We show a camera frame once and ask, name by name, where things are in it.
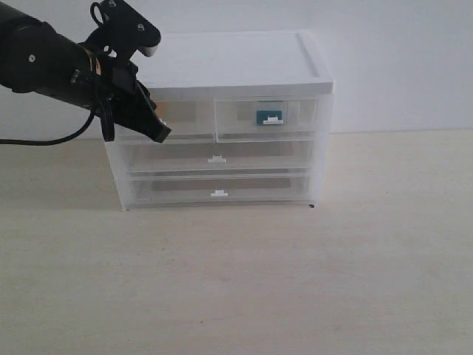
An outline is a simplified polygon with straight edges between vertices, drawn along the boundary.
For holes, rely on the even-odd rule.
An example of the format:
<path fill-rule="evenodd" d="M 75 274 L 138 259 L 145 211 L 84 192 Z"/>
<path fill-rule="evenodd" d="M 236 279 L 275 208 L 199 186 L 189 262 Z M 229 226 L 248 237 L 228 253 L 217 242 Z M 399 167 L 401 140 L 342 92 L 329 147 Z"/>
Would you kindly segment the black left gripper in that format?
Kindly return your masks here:
<path fill-rule="evenodd" d="M 115 52 L 108 50 L 93 52 L 83 43 L 75 46 L 72 88 L 80 98 L 77 105 L 89 115 L 74 134 L 82 135 L 99 118 L 103 135 L 114 135 L 115 127 L 122 126 L 163 143 L 171 129 L 160 120 L 150 92 L 137 79 L 137 65 L 131 59 L 119 65 Z"/>

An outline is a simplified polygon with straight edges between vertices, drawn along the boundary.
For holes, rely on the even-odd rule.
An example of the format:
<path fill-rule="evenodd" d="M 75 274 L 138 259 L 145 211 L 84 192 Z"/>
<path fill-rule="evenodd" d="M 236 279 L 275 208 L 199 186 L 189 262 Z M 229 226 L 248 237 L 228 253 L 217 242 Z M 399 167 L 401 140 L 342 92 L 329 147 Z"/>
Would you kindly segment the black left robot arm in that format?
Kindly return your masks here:
<path fill-rule="evenodd" d="M 100 118 L 105 141 L 119 125 L 159 141 L 167 128 L 131 58 L 154 55 L 160 31 L 126 1 L 90 6 L 97 27 L 75 43 L 52 25 L 1 4 L 1 85 L 88 110 Z"/>

